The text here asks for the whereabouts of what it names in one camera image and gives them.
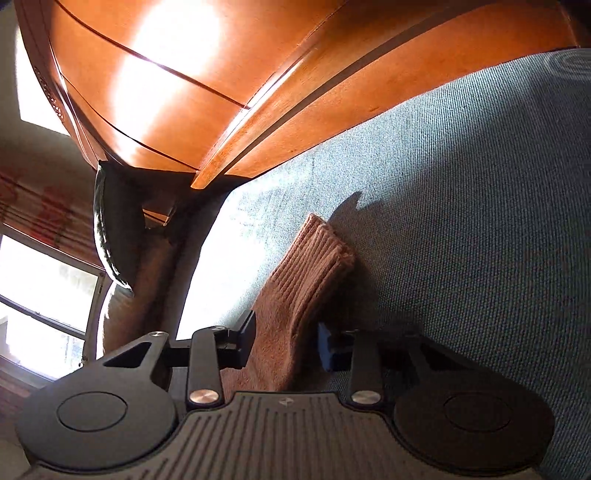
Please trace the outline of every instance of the window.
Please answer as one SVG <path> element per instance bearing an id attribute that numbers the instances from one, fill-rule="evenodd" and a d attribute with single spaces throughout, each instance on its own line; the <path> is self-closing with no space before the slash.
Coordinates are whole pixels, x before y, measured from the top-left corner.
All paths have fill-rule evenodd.
<path id="1" fill-rule="evenodd" d="M 0 230 L 0 356 L 48 380 L 96 359 L 110 279 L 91 265 Z"/>
<path id="2" fill-rule="evenodd" d="M 21 120 L 68 135 L 66 127 L 61 124 L 39 85 L 19 28 L 16 30 L 14 41 L 17 98 Z"/>

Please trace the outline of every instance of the black ridged surface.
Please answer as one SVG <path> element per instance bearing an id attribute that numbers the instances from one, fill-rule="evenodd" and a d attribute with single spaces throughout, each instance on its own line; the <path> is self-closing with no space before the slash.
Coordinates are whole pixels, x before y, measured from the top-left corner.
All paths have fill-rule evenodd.
<path id="1" fill-rule="evenodd" d="M 84 478 L 36 466 L 22 480 Z M 404 450 L 384 419 L 328 394 L 239 393 L 226 407 L 194 412 L 141 463 L 96 480 L 453 479 Z M 532 480 L 529 469 L 506 480 Z"/>

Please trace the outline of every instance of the wall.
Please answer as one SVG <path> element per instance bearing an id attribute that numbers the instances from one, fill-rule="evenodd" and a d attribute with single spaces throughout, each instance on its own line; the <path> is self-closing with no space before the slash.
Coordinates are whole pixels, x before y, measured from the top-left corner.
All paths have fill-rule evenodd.
<path id="1" fill-rule="evenodd" d="M 0 171 L 31 186 L 51 185 L 79 209 L 92 208 L 95 172 L 74 142 L 21 120 L 15 77 L 17 18 L 12 3 L 0 10 Z"/>

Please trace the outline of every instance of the dark fabric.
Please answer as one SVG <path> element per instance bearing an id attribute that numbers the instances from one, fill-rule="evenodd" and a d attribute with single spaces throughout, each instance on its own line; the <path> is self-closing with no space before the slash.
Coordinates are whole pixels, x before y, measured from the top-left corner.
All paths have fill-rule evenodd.
<path id="1" fill-rule="evenodd" d="M 133 290 L 144 238 L 141 194 L 114 161 L 99 162 L 94 201 L 95 243 L 106 272 Z"/>
<path id="2" fill-rule="evenodd" d="M 541 472 L 580 480 L 591 469 L 589 112 L 591 50 L 539 54 L 243 185 L 203 244 L 178 337 L 232 325 L 314 212 L 357 254 L 343 324 L 413 322 L 536 391 L 556 417 Z"/>

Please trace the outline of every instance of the wooden furniture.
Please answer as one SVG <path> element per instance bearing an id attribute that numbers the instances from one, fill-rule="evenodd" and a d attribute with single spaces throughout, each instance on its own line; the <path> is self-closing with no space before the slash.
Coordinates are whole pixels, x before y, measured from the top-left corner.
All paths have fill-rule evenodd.
<path id="1" fill-rule="evenodd" d="M 17 0 L 85 159 L 253 178 L 417 94 L 584 45 L 556 0 Z"/>

